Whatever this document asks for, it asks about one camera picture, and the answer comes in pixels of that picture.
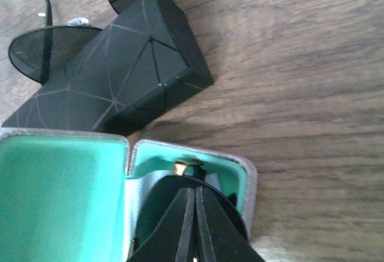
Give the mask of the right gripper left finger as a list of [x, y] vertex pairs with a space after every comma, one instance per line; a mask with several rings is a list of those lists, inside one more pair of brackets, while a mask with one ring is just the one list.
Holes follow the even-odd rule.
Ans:
[[190, 251], [193, 232], [195, 193], [178, 191], [154, 232], [128, 259], [129, 261], [193, 261]]

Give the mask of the light blue cloth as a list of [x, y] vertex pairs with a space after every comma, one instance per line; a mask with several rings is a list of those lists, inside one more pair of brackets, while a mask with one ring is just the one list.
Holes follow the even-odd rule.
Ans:
[[[155, 185], [155, 183], [168, 175], [168, 170], [156, 170], [141, 177], [129, 176], [125, 180], [125, 192], [127, 195], [133, 194], [135, 199], [144, 199], [149, 190]], [[216, 190], [221, 191], [218, 174], [207, 174], [204, 178], [204, 181], [207, 184], [213, 186]]]

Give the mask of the black geometric glasses case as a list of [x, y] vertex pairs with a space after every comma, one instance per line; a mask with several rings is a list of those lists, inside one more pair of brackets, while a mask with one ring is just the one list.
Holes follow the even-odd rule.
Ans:
[[213, 82], [183, 11], [135, 0], [4, 126], [129, 135]]

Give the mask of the gold-trimmed black sunglasses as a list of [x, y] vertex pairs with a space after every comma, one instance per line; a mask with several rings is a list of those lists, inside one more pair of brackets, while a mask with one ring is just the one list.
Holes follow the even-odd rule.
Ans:
[[214, 214], [221, 210], [226, 214], [223, 225], [232, 225], [242, 238], [248, 233], [237, 210], [238, 194], [230, 191], [227, 195], [220, 191], [221, 173], [208, 173], [201, 162], [193, 162], [193, 174], [166, 175], [150, 187], [140, 200], [135, 222], [133, 251], [136, 252], [147, 241], [166, 239], [177, 250], [177, 243], [192, 242], [198, 229], [196, 216], [196, 191], [208, 191], [213, 197]]

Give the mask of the round black sunglasses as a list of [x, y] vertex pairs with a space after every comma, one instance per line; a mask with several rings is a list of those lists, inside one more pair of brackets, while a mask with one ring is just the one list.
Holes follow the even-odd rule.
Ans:
[[[134, 0], [108, 1], [119, 14]], [[45, 27], [19, 35], [8, 48], [11, 64], [20, 73], [41, 85], [102, 31], [101, 28], [90, 26], [84, 17], [73, 19], [66, 25], [54, 25], [50, 0], [45, 2]]]

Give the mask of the grey glasses case green lining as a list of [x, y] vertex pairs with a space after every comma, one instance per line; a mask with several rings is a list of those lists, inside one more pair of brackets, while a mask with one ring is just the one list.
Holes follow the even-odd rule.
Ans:
[[257, 170], [241, 156], [155, 140], [130, 145], [97, 132], [1, 129], [1, 260], [129, 261], [141, 202], [125, 180], [152, 171], [193, 174], [201, 162], [238, 194], [248, 239]]

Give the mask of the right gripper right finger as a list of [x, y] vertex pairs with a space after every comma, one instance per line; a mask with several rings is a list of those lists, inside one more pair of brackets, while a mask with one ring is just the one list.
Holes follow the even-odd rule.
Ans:
[[200, 261], [263, 261], [236, 230], [211, 190], [196, 188], [195, 203]]

